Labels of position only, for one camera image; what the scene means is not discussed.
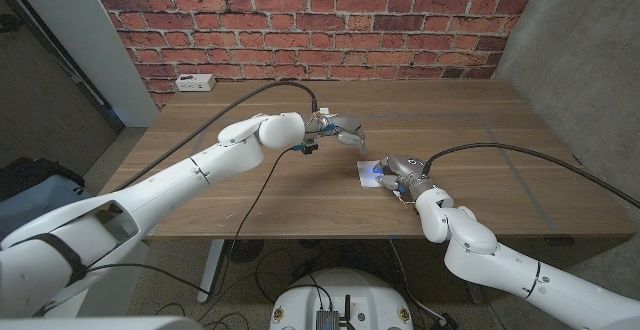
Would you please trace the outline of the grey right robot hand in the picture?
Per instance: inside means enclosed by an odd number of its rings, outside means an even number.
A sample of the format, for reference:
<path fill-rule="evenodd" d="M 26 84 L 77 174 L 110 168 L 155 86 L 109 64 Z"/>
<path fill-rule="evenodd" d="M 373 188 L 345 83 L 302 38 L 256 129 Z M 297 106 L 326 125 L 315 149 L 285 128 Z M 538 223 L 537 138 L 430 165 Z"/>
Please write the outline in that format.
<path fill-rule="evenodd" d="M 424 163 L 407 155 L 389 155 L 373 168 L 376 182 L 388 190 L 397 191 L 404 201 L 416 201 L 433 181 L 423 173 Z"/>

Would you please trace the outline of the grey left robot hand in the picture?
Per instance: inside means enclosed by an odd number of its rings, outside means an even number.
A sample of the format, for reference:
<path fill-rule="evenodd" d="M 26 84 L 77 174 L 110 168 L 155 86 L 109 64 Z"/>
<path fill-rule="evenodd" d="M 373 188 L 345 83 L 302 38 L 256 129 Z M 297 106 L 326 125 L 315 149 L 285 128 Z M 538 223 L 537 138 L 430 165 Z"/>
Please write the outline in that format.
<path fill-rule="evenodd" d="M 338 114 L 314 113 L 305 125 L 303 143 L 314 144 L 320 137 L 335 137 L 341 144 L 366 153 L 365 133 L 359 119 Z"/>

